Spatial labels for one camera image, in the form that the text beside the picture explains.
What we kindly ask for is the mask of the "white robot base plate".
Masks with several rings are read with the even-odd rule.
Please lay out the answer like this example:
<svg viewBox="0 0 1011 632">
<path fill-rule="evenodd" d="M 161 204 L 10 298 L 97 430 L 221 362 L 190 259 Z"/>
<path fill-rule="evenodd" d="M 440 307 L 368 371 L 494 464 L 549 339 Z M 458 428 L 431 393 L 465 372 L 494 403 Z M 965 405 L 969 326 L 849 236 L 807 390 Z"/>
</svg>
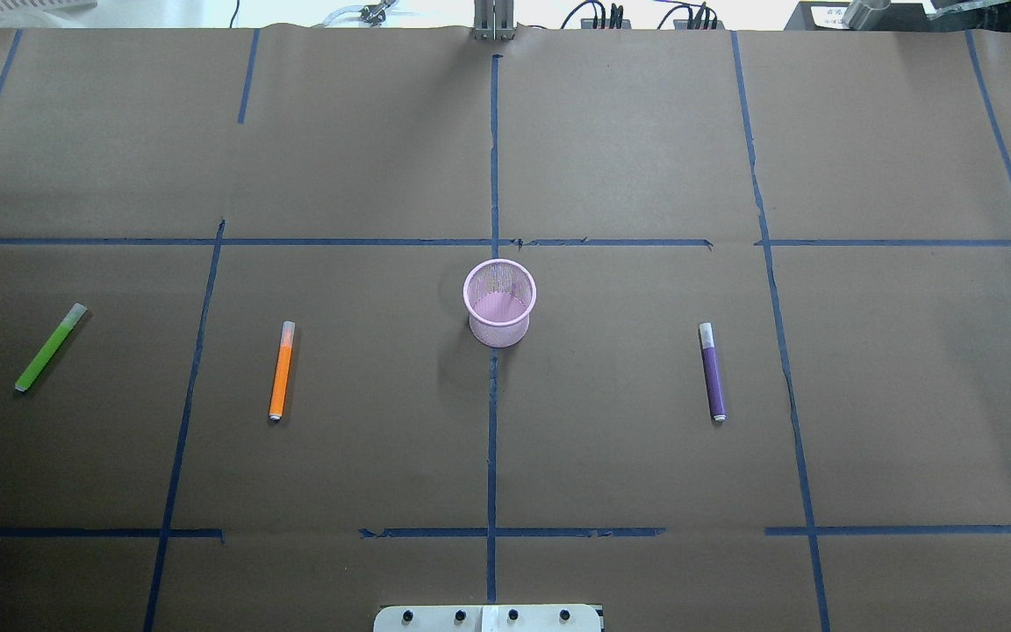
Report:
<svg viewBox="0 0 1011 632">
<path fill-rule="evenodd" d="M 581 603 L 383 607 L 373 631 L 605 631 L 602 608 Z"/>
</svg>

